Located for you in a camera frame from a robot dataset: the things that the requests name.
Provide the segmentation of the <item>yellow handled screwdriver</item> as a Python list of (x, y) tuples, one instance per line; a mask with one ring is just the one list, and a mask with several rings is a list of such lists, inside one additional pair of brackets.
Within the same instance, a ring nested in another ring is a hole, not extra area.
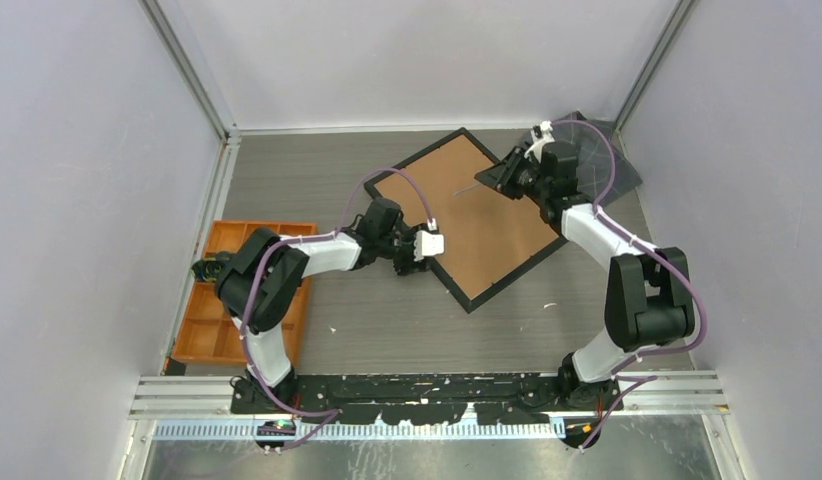
[(476, 183), (476, 184), (470, 185), (470, 186), (468, 186), (468, 187), (462, 188), (462, 189), (460, 189), (460, 190), (454, 191), (454, 192), (452, 193), (452, 195), (453, 195), (454, 197), (458, 197), (458, 196), (460, 196), (460, 195), (463, 195), (463, 194), (469, 193), (470, 191), (475, 190), (476, 188), (478, 188), (478, 187), (480, 187), (480, 186), (482, 186), (482, 185), (481, 185), (481, 184)]

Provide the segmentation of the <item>black picture frame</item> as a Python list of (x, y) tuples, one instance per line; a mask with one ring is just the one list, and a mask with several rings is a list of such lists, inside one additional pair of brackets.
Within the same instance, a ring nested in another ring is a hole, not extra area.
[(493, 152), (465, 128), (382, 172), (365, 184), (372, 198), (400, 205), (408, 226), (434, 216), (446, 241), (430, 269), (463, 310), (471, 313), (566, 243), (529, 199), (509, 200), (476, 184), (474, 175), (496, 162)]

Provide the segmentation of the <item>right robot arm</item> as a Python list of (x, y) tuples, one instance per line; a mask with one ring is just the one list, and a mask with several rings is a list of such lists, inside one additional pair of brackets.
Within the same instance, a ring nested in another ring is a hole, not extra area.
[(512, 200), (529, 198), (556, 233), (587, 252), (607, 273), (603, 329), (564, 357), (558, 397), (583, 410), (621, 366), (695, 330), (694, 300), (685, 286), (687, 258), (678, 248), (637, 240), (579, 187), (579, 158), (570, 143), (551, 142), (539, 152), (513, 148), (475, 175), (481, 185)]

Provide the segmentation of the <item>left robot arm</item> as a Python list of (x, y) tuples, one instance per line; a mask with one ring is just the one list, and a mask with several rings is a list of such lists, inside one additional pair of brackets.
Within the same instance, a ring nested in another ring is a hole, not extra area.
[(257, 403), (271, 414), (292, 405), (296, 375), (282, 323), (304, 280), (360, 270), (379, 259), (391, 261), (397, 275), (410, 275), (428, 270), (445, 247), (435, 219), (408, 226), (401, 207), (384, 198), (373, 200), (351, 224), (326, 234), (254, 231), (223, 264), (214, 292), (238, 331), (246, 371), (257, 383)]

